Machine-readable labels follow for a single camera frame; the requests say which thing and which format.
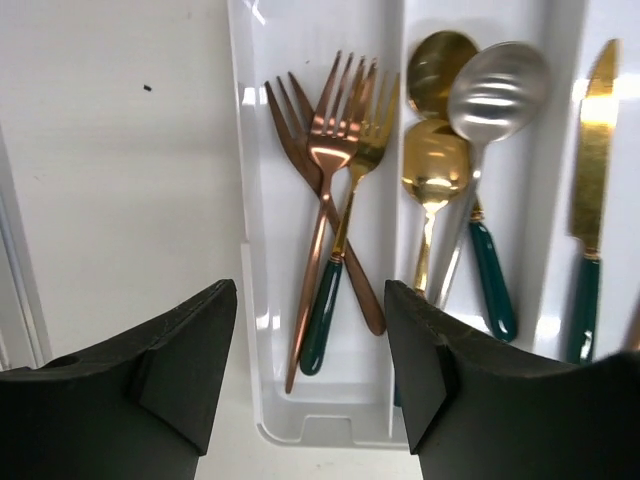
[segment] gold knife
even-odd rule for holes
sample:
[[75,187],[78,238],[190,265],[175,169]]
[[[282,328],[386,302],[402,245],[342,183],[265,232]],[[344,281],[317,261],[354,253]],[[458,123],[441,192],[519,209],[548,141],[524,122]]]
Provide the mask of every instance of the gold knife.
[[588,364],[593,357],[600,290],[600,232],[611,138],[618,117],[614,83],[617,39],[609,40],[591,73],[580,106],[580,137],[575,166],[571,234],[584,252],[576,284],[566,361]]

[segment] fork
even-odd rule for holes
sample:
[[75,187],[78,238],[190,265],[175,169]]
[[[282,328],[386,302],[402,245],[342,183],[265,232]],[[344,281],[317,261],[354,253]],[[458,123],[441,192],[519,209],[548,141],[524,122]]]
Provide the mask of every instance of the fork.
[[[374,66],[373,75],[371,76],[372,89],[375,85],[376,74],[377,71]],[[365,175],[380,165],[380,162],[384,157],[387,142],[389,141],[391,128],[393,127],[393,117],[398,103],[399,75],[395,76],[387,109],[383,114],[382,106],[383,103],[385,103],[385,94],[387,93],[385,88],[387,83],[386,80],[387,74],[385,73],[382,79],[382,84],[380,85],[379,98],[375,106],[375,116],[371,115],[373,107],[372,104],[374,103],[373,95],[369,97],[367,109],[361,125],[358,150],[349,163],[351,188],[347,197],[342,221],[340,222],[340,227],[336,233],[331,257],[325,267],[320,287],[318,289],[318,296],[316,297],[316,301],[313,305],[309,328],[302,344],[300,370],[302,370],[302,373],[305,375],[316,375],[320,371],[324,360],[329,329],[331,327],[331,319],[333,317],[333,309],[335,307],[338,287],[340,285],[347,230],[349,228],[349,219],[351,218],[356,189]]]
[[[265,82],[264,84],[267,93],[267,102],[269,103],[271,116],[273,117],[278,138],[280,139],[280,143],[282,144],[287,157],[319,197],[320,184],[322,183],[322,172],[307,154],[307,137],[311,121],[313,120],[313,107],[293,73],[288,72],[288,74],[290,83],[293,87],[293,94],[295,95],[295,99],[297,100],[300,108],[301,118],[298,118],[298,114],[291,102],[291,99],[289,98],[289,95],[287,94],[287,89],[285,88],[282,79],[280,77],[277,77],[276,79],[284,100],[284,106],[289,117],[289,123],[292,127],[291,131],[289,130],[285,117],[278,106],[278,101],[276,100],[269,82]],[[327,217],[333,232],[336,233],[340,225],[340,215],[333,203],[333,199],[329,199]],[[348,241],[346,244],[344,264],[347,267],[347,273],[351,279],[353,291],[358,303],[360,304],[362,315],[369,327],[369,330],[376,336],[382,335],[386,330],[384,313],[382,312],[382,308],[376,298],[376,294],[374,293],[373,288],[371,288],[371,284],[362,269],[362,265],[360,265],[358,257]]]
[[311,310],[311,300],[315,290],[316,278],[318,276],[318,266],[320,262],[320,252],[324,230],[327,224],[327,209],[331,199],[331,179],[333,174],[345,167],[358,150],[358,138],[360,136],[360,124],[364,118],[365,108],[371,95],[371,77],[373,66],[369,70],[367,78],[364,79],[364,57],[360,60],[353,84],[349,90],[342,116],[338,117],[342,96],[346,91],[349,79],[349,70],[353,62],[353,54],[347,59],[344,73],[340,79],[338,91],[333,105],[329,112],[331,93],[336,80],[336,74],[340,64],[342,53],[336,55],[333,67],[327,78],[327,83],[322,91],[315,115],[311,122],[311,129],[307,141],[307,151],[311,159],[322,171],[322,183],[320,185],[320,208],[314,228],[313,240],[309,251],[309,259],[302,281],[302,291],[294,331],[291,352],[289,355],[289,365],[285,382],[285,391],[290,393],[293,388],[293,381],[298,361],[302,341],[309,322],[309,312]]

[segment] gold fork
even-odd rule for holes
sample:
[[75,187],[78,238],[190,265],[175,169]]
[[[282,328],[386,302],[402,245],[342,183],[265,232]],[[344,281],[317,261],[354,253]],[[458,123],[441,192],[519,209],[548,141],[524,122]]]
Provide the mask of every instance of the gold fork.
[[[371,76],[371,85],[375,85],[376,70],[374,67]],[[382,78],[380,85],[380,93],[375,108],[375,116],[371,116],[373,95],[370,96],[367,103],[367,109],[362,121],[360,140],[358,141],[358,150],[356,155],[349,163],[349,172],[351,173],[351,189],[347,198],[347,204],[344,209],[344,215],[340,222],[340,227],[336,233],[336,239],[333,244],[331,257],[325,267],[318,296],[313,305],[309,328],[302,344],[302,352],[300,354],[300,370],[305,375],[315,375],[322,367],[324,354],[327,347],[327,339],[329,336],[329,328],[331,327],[331,319],[333,317],[333,309],[335,307],[338,295],[338,286],[340,285],[340,276],[342,273],[342,264],[344,262],[345,246],[347,239],[347,229],[349,228],[349,219],[351,218],[351,209],[353,207],[353,199],[355,198],[358,184],[369,172],[374,170],[384,157],[384,152],[389,141],[391,128],[393,127],[393,117],[396,105],[398,103],[399,91],[399,75],[396,75],[391,96],[388,101],[386,113],[383,116],[383,103],[386,97],[386,80],[387,74]]]
[[327,209],[331,199],[331,179],[333,174],[345,167],[358,150],[358,138],[360,136],[360,124],[365,114],[365,109],[369,96],[371,95],[371,77],[374,66],[369,70],[367,78],[364,79],[364,57],[360,60],[353,84],[349,90],[341,118],[338,117],[340,101],[347,89],[349,80],[349,69],[353,61],[353,54],[349,55],[344,73],[340,79],[336,97],[333,100],[333,107],[329,118],[329,102],[331,92],[336,80],[336,74],[340,64],[342,54],[338,52],[333,62],[333,67],[329,73],[329,78],[322,91],[316,113],[311,122],[311,130],[307,141],[307,150],[312,160],[322,171],[322,184],[320,187],[320,209],[313,233],[311,249],[307,268],[302,280],[302,292],[300,294],[300,304],[294,331],[293,343],[289,355],[289,366],[285,382],[285,391],[291,392],[293,380],[298,368],[302,340],[307,330],[309,322],[309,312],[311,310],[311,300],[315,290],[316,278],[318,276],[318,266],[320,263],[320,252],[322,251],[322,241],[324,230],[327,224]]

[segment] white plastic tray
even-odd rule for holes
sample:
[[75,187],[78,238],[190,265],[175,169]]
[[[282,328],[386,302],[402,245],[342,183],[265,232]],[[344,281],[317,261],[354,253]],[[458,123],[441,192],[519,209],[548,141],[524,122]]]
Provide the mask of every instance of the white plastic tray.
[[[521,40],[551,65],[554,89],[536,122],[487,151],[480,196],[519,318],[514,344],[559,357],[562,320],[571,308],[578,245],[568,234],[580,89],[610,37],[623,39],[620,105],[602,242],[603,275],[596,357],[620,348],[640,285],[635,247],[640,203],[634,186],[639,151],[635,86],[640,61],[632,0],[229,0],[238,106],[246,243],[242,246],[255,421],[279,444],[406,448],[401,412],[392,406],[393,368],[386,335],[371,335],[345,278],[322,371],[300,372],[294,392],[284,375],[311,241],[317,200],[289,163],[275,134],[262,85],[293,71],[317,101],[337,50],[378,56],[403,79],[397,132],[383,164],[358,190],[349,238],[379,299],[385,279],[410,283],[423,215],[400,184],[402,140],[418,121],[406,102],[405,66],[415,46],[443,29],[480,48]],[[334,182],[338,204],[348,172]],[[451,235],[455,204],[438,215],[432,271]],[[331,245],[325,239],[325,250]],[[487,331],[470,246],[447,311]]]

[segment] knife handle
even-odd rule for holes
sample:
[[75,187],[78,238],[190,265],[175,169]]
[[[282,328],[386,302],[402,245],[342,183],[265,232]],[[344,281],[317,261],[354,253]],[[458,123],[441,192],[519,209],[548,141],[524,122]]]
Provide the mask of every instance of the knife handle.
[[398,385],[393,386],[393,406],[402,407],[402,401],[400,400],[400,392],[398,391]]
[[315,375],[322,367],[341,274],[342,257],[332,256],[322,274],[318,296],[311,312],[309,328],[302,343],[300,370],[305,375]]
[[489,328],[495,338],[510,342],[518,335],[518,325],[493,238],[481,221],[472,219],[469,222],[469,232],[489,315]]
[[596,339],[600,259],[583,256],[580,260],[573,315],[569,326],[566,361],[579,365],[591,363]]

